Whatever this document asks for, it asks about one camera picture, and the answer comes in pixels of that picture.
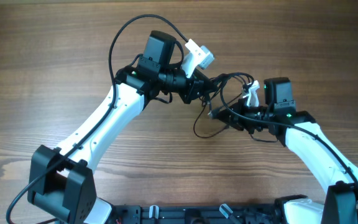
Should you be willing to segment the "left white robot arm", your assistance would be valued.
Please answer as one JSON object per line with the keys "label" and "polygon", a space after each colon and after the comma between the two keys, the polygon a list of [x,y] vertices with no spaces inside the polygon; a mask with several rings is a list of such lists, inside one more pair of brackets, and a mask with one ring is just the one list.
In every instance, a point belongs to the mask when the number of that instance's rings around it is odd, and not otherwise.
{"label": "left white robot arm", "polygon": [[203,75],[213,53],[193,40],[180,44],[154,30],[145,50],[113,77],[112,87],[91,116],[55,148],[40,146],[30,164],[29,203],[61,223],[109,223],[115,207],[98,197],[94,172],[120,132],[160,93],[184,103],[214,91]]}

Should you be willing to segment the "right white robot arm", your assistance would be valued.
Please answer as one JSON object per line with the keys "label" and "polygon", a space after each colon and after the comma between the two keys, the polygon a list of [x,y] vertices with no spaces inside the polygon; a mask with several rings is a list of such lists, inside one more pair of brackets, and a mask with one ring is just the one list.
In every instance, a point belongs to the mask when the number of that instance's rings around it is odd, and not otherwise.
{"label": "right white robot arm", "polygon": [[358,223],[358,167],[324,135],[307,111],[297,111],[287,77],[264,80],[265,106],[257,98],[259,83],[243,86],[243,97],[213,111],[212,118],[249,134],[266,129],[307,166],[326,194],[323,204],[303,195],[276,200],[279,223]]}

